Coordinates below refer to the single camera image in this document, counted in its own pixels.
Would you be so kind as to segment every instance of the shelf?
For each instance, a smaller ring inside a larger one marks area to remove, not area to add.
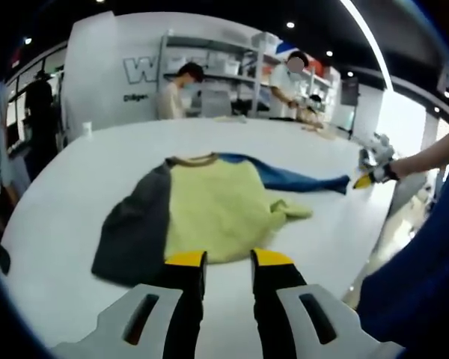
[[[165,73],[165,76],[176,76],[177,73]],[[254,79],[248,76],[241,75],[227,75],[225,73],[204,73],[205,79],[217,79],[217,80],[233,80],[240,82],[251,82],[254,84]]]
[[[191,36],[168,35],[168,46],[173,47],[194,47],[198,49],[208,49],[220,52],[233,52],[242,54],[244,52],[255,52],[257,49],[251,46],[234,43],[232,41],[203,39]]]

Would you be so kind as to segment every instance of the blue cloth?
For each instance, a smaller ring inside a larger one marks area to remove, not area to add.
[[[250,161],[256,167],[264,187],[267,189],[292,192],[329,190],[346,194],[346,188],[349,183],[348,176],[341,176],[334,179],[315,179],[297,174],[296,172],[273,167],[254,157],[237,153],[219,153],[219,158],[231,163]]]
[[[414,239],[364,280],[357,312],[371,336],[408,349],[401,358],[449,349],[449,176]]]

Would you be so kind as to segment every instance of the floor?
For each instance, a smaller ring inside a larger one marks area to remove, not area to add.
[[[425,220],[425,199],[424,195],[414,196],[399,212],[388,218],[367,265],[343,298],[350,307],[356,308],[358,305],[363,279],[403,249],[422,226]]]

